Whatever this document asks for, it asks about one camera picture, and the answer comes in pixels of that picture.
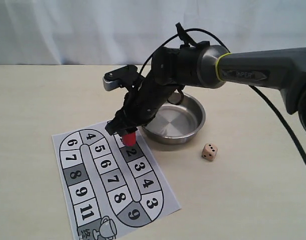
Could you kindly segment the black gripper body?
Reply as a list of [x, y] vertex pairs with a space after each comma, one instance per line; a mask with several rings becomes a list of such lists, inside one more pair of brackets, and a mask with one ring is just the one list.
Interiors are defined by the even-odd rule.
[[120, 120], [123, 129], [148, 124], [160, 107], [179, 88], [178, 84], [161, 85], [151, 74], [142, 81], [138, 91], [129, 92], [113, 120]]

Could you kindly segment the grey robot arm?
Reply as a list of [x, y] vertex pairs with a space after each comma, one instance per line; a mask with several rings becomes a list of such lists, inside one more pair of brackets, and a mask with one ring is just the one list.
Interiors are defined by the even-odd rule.
[[108, 91], [127, 89], [122, 107], [106, 125], [124, 136], [145, 126], [178, 89], [220, 88], [227, 82], [278, 90], [288, 114], [298, 114], [306, 131], [306, 47], [230, 53], [221, 45], [159, 47], [146, 76], [134, 65], [105, 74]]

